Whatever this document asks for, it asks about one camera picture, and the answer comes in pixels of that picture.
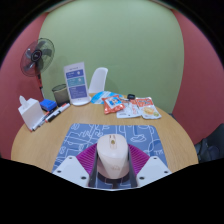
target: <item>printed sign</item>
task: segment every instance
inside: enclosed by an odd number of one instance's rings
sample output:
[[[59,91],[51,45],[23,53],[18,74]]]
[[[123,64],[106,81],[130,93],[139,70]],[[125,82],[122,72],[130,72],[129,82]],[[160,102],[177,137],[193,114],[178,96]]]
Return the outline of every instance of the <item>printed sign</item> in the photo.
[[[89,102],[84,62],[65,66],[64,75],[70,101],[73,104]]]

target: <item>blue object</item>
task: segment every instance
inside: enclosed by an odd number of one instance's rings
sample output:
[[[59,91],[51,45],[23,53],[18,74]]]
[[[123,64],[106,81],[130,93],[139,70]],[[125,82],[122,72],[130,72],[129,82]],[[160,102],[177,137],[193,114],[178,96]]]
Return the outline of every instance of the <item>blue object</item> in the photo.
[[[99,92],[92,97],[91,103],[104,104],[102,98],[107,98],[107,97],[114,96],[114,95],[119,95],[119,97],[123,97],[121,94],[118,94],[118,93],[112,93],[112,92],[109,92],[109,91],[102,91],[102,92]]]
[[[57,103],[53,100],[44,99],[40,102],[40,106],[45,111],[51,111],[57,107]]]

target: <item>blue mat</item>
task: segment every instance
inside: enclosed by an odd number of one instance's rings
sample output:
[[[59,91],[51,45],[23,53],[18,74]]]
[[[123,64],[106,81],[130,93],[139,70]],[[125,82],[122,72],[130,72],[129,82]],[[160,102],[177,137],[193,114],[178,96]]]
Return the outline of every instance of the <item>blue mat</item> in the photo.
[[[154,126],[150,125],[97,125],[72,124],[64,138],[55,160],[52,173],[68,156],[77,156],[89,146],[97,143],[103,135],[123,135],[128,144],[136,146],[149,156],[158,156],[167,166],[164,150]],[[117,180],[119,189],[131,188],[129,176]],[[95,188],[111,189],[112,181],[97,174]]]

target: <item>marker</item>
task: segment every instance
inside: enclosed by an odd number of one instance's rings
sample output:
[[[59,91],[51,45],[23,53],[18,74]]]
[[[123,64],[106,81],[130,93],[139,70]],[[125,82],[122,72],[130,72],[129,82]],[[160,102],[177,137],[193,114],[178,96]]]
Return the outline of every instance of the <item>marker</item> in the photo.
[[[45,120],[50,114],[52,114],[53,112],[54,112],[54,110],[48,111],[48,112],[44,115],[44,117],[42,117],[42,118],[37,122],[37,124],[33,126],[32,131],[35,131],[38,127],[40,127],[40,126],[44,123],[44,120]]]
[[[57,117],[61,112],[63,112],[65,109],[67,109],[70,106],[69,103],[63,104],[61,107],[59,107],[54,113],[52,113],[50,116],[48,116],[45,119],[45,122],[51,122],[55,117]]]

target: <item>round table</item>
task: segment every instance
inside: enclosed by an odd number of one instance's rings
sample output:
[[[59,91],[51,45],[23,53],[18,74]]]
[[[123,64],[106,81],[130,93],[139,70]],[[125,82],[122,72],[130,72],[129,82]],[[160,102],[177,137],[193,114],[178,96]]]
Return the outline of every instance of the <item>round table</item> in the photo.
[[[31,164],[52,171],[63,140],[73,123],[102,125],[153,125],[160,137],[168,168],[176,172],[198,163],[196,150],[182,126],[169,114],[156,107],[162,118],[146,120],[142,117],[118,119],[116,113],[104,114],[104,105],[71,105],[52,122],[30,132],[24,124],[12,146],[11,160]]]

